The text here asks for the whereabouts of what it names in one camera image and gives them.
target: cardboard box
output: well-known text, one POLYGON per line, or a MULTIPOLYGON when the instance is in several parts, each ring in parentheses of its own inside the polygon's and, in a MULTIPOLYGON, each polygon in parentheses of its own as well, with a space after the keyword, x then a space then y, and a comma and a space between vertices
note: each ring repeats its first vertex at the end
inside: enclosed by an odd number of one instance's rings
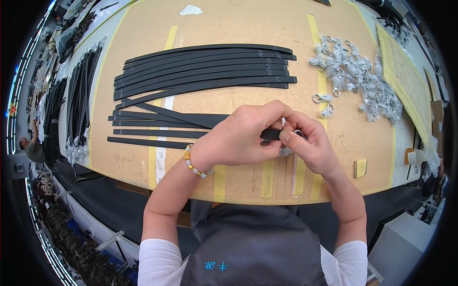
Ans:
POLYGON ((437 138, 437 153, 440 158, 443 158, 442 125, 444 121, 444 108, 442 107, 442 101, 431 101, 431 111, 434 116, 434 120, 432 121, 432 135, 437 138))
POLYGON ((373 281, 372 283, 369 282, 369 284, 366 284, 366 286, 379 286, 380 282, 377 280, 373 281))

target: hand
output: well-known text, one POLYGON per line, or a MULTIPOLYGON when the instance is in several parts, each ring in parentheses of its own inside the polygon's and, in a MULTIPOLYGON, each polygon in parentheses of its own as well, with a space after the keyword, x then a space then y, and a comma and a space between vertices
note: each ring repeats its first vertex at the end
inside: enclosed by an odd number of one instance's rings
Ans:
POLYGON ((276 158, 282 143, 276 140, 261 146, 260 136, 268 127, 281 130, 282 118, 297 124, 294 111, 279 100, 240 106, 192 146, 192 164, 208 170, 217 164, 251 165, 276 158))
POLYGON ((340 168, 324 126, 303 113, 294 113, 297 123, 285 123, 283 131, 280 132, 281 142, 301 157, 307 167, 316 174, 327 175, 340 168), (293 132, 297 129, 308 137, 307 140, 293 132))

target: plastic bag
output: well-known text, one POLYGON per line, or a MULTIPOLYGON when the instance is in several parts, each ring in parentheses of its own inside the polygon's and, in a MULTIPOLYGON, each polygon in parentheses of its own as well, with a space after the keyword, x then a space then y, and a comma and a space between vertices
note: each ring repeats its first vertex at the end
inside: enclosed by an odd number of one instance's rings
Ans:
POLYGON ((73 24, 70 28, 66 29, 60 37, 56 40, 56 50, 59 60, 62 60, 65 52, 73 44, 73 36, 76 33, 77 25, 73 24))
POLYGON ((426 160, 426 168, 425 172, 423 173, 423 176, 421 178, 423 181, 427 181, 431 175, 433 175, 435 178, 437 178, 437 175, 439 174, 439 166, 441 164, 441 159, 439 158, 439 155, 437 153, 437 138, 429 135, 430 138, 430 144, 429 148, 424 148, 423 152, 425 153, 426 157, 428 158, 426 160))

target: dark gray apron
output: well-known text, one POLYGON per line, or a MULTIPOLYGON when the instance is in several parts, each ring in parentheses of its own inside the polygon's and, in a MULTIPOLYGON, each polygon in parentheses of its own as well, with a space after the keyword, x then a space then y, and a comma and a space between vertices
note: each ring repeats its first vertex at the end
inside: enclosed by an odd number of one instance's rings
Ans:
POLYGON ((318 236, 288 207, 191 200, 201 242, 181 286, 327 286, 318 236))

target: leather strip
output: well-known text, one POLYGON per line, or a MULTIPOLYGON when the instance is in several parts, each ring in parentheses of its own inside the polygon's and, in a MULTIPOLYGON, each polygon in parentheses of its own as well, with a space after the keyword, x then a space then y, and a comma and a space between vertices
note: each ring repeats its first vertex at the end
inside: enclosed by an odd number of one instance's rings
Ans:
MULTIPOLYGON (((122 102, 130 103, 132 99, 123 98, 122 102)), ((147 103, 138 103, 135 106, 156 112, 158 114, 162 114, 168 117, 172 117, 175 119, 183 120, 190 124, 195 124, 198 126, 202 126, 201 128, 209 128, 212 129, 218 123, 225 120, 229 115, 228 114, 192 114, 192 113, 180 113, 173 110, 169 110, 166 108, 162 108, 159 106, 154 106, 147 103)))
POLYGON ((197 63, 203 63, 203 62, 211 62, 214 60, 223 60, 223 59, 251 59, 251 58, 273 58, 273 59, 281 59, 280 54, 278 53, 238 53, 238 54, 219 54, 219 55, 212 55, 212 56, 206 56, 206 57, 201 57, 201 58, 195 58, 195 59, 185 59, 181 61, 175 61, 175 62, 152 62, 148 64, 143 64, 139 65, 133 68, 125 69, 124 70, 124 75, 132 75, 137 72, 143 71, 143 70, 148 70, 152 68, 162 68, 162 69, 169 69, 172 67, 176 66, 181 66, 181 65, 190 65, 190 64, 197 64, 197 63))
MULTIPOLYGON (((129 103, 131 99, 124 98, 123 102, 129 103)), ((162 114, 175 119, 180 119, 190 124, 195 124, 196 128, 214 128, 218 123, 225 120, 228 114, 203 114, 203 113, 180 113, 159 106, 154 106, 147 103, 138 103, 135 106, 162 114)), ((261 138, 267 140, 279 140, 281 130, 265 129, 261 133, 261 138)))
POLYGON ((196 76, 187 76, 174 80, 158 82, 154 84, 145 85, 142 87, 135 88, 136 85, 141 85, 138 83, 132 86, 124 87, 114 91, 114 100, 119 100, 121 98, 145 93, 152 92, 162 89, 175 88, 184 84, 192 82, 201 82, 204 81, 217 80, 217 79, 227 79, 232 77, 249 77, 249 76, 289 76, 287 70, 234 70, 234 71, 225 71, 225 72, 216 72, 212 74, 205 75, 196 75, 196 76))
POLYGON ((288 89, 289 85, 285 82, 278 82, 278 83, 254 83, 254 84, 244 84, 241 86, 255 86, 255 87, 272 87, 272 88, 282 88, 288 89))
POLYGON ((202 45, 202 46, 190 46, 190 47, 182 47, 182 48, 177 48, 177 49, 169 49, 169 50, 164 50, 164 51, 159 51, 155 52, 152 54, 146 54, 143 56, 139 56, 136 58, 128 59, 124 62, 124 64, 129 64, 138 60, 142 59, 147 59, 163 54, 170 54, 170 53, 176 53, 176 52, 184 52, 184 51, 194 51, 194 50, 203 50, 203 49, 265 49, 265 50, 272 50, 272 51, 278 51, 282 53, 287 53, 287 54, 293 54, 293 50, 279 47, 279 46, 271 46, 271 45, 261 45, 261 44, 212 44, 212 45, 202 45))
POLYGON ((153 130, 153 129, 114 129, 115 135, 141 135, 141 136, 161 136, 175 138, 199 139, 208 132, 202 131, 181 131, 181 130, 153 130))
POLYGON ((145 140, 145 139, 121 138, 121 137, 107 137, 107 141, 116 142, 116 143, 142 145, 142 146, 174 148, 174 149, 186 149, 186 146, 189 145, 189 143, 186 143, 186 142, 158 141, 158 140, 145 140))
POLYGON ((179 119, 176 119, 170 116, 166 116, 162 114, 146 113, 146 112, 113 110, 113 115, 136 117, 137 120, 148 119, 148 120, 162 120, 162 121, 170 121, 170 122, 189 123, 189 122, 179 120, 179 119))
POLYGON ((196 76, 196 75, 204 75, 210 74, 215 72, 223 72, 223 71, 232 71, 232 70, 288 70, 286 65, 271 65, 271 64, 252 64, 252 65, 220 65, 214 66, 209 68, 201 68, 200 66, 196 66, 195 69, 192 70, 185 70, 185 71, 177 71, 180 70, 181 67, 172 68, 168 70, 162 70, 155 73, 151 73, 144 76, 139 76, 135 79, 131 79, 129 81, 122 82, 114 86, 115 89, 124 88, 126 86, 129 87, 141 87, 145 86, 146 84, 153 84, 156 82, 168 81, 173 80, 181 77, 186 76, 196 76))
POLYGON ((143 97, 133 99, 130 103, 121 103, 116 105, 116 110, 120 110, 137 103, 144 103, 154 99, 168 97, 172 95, 179 95, 188 92, 197 92, 213 88, 240 86, 245 84, 258 84, 258 83, 276 83, 276 82, 287 82, 296 83, 297 78, 295 76, 260 76, 260 77, 247 77, 247 78, 236 78, 227 80, 213 80, 194 82, 186 85, 176 87, 163 92, 157 92, 143 97))
POLYGON ((112 126, 135 126, 135 127, 173 127, 173 128, 195 128, 195 129, 207 129, 202 126, 186 123, 177 123, 161 120, 121 120, 113 121, 112 126))
POLYGON ((149 59, 143 59, 140 61, 136 61, 130 64, 127 64, 123 67, 123 70, 134 68, 140 65, 145 65, 145 64, 152 64, 153 66, 159 66, 159 65, 167 65, 171 64, 174 62, 186 60, 186 59, 197 59, 197 58, 203 58, 203 57, 208 57, 208 56, 213 56, 213 55, 223 55, 223 54, 246 54, 250 53, 253 55, 253 58, 266 58, 266 56, 263 56, 264 54, 268 54, 270 56, 268 57, 273 57, 273 58, 279 58, 279 59, 290 59, 290 60, 296 60, 296 56, 293 54, 281 54, 279 52, 272 52, 272 51, 266 51, 266 50, 254 50, 254 49, 217 49, 217 50, 203 50, 203 51, 197 51, 192 54, 184 54, 184 55, 175 55, 171 56, 166 59, 157 59, 156 57, 149 58, 149 59))
POLYGON ((140 76, 149 75, 158 71, 164 71, 166 74, 174 73, 174 72, 182 72, 186 70, 195 70, 195 69, 202 69, 208 68, 213 66, 221 66, 221 65, 247 65, 247 64, 277 64, 277 65, 288 65, 288 61, 285 59, 270 59, 270 58, 250 58, 250 59, 223 59, 223 60, 213 60, 209 62, 200 62, 194 63, 189 65, 179 65, 176 63, 167 65, 167 66, 160 66, 157 68, 152 68, 148 70, 143 70, 141 72, 132 74, 132 75, 120 75, 114 78, 114 86, 126 82, 132 79, 136 79, 140 76))
POLYGON ((111 115, 108 117, 108 121, 115 121, 115 120, 138 120, 138 118, 129 117, 129 116, 119 116, 119 115, 111 115))

